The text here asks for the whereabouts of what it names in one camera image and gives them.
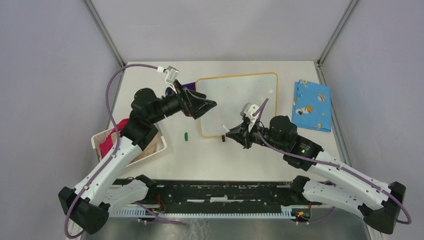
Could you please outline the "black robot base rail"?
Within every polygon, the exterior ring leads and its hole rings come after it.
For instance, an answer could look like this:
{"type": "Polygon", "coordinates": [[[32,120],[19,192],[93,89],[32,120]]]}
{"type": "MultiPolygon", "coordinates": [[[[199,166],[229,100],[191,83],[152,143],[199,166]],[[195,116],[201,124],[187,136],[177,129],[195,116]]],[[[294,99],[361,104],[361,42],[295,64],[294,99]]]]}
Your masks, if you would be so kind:
{"type": "Polygon", "coordinates": [[[308,206],[294,196],[289,181],[156,179],[138,203],[161,204],[167,214],[271,214],[282,207],[308,206]]]}

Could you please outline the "yellow framed whiteboard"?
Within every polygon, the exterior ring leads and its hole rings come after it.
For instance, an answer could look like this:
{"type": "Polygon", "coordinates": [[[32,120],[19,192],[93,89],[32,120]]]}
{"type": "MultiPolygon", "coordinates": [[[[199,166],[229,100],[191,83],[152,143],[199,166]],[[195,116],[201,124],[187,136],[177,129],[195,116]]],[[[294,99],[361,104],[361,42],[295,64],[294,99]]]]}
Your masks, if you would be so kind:
{"type": "Polygon", "coordinates": [[[266,99],[261,121],[277,115],[279,77],[275,72],[239,74],[200,78],[197,92],[203,93],[217,106],[200,118],[200,132],[205,138],[222,136],[226,130],[242,122],[240,112],[245,104],[260,106],[266,99]]]}

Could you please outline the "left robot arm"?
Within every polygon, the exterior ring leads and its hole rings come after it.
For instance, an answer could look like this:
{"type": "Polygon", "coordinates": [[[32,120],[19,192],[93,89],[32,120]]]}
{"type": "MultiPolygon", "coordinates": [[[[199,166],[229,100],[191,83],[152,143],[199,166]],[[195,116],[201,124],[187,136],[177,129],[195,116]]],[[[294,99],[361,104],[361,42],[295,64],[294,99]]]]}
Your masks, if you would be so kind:
{"type": "Polygon", "coordinates": [[[178,80],[172,85],[174,92],[162,97],[157,97],[150,88],[138,90],[128,122],[122,130],[115,130],[115,144],[83,180],[59,192],[65,214],[64,230],[69,239],[80,236],[69,233],[70,222],[92,235],[105,225],[111,214],[137,201],[151,204],[156,200],[154,181],[148,177],[136,178],[116,189],[111,186],[129,163],[148,148],[159,132],[156,123],[178,112],[196,120],[217,106],[216,101],[184,87],[178,80]]]}

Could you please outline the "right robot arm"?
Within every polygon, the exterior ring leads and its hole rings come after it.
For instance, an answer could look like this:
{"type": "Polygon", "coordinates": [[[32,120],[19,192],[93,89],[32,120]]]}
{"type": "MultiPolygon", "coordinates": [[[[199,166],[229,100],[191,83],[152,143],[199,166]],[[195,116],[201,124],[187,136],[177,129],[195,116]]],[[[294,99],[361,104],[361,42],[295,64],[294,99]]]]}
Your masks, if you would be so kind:
{"type": "Polygon", "coordinates": [[[403,184],[377,180],[341,162],[317,143],[299,135],[288,116],[273,117],[268,127],[245,116],[242,123],[229,129],[225,136],[245,149],[258,144],[277,151],[290,166],[332,183],[327,186],[297,176],[288,191],[289,199],[295,204],[307,200],[343,209],[386,235],[391,235],[400,223],[398,216],[404,209],[406,193],[403,184]]]}

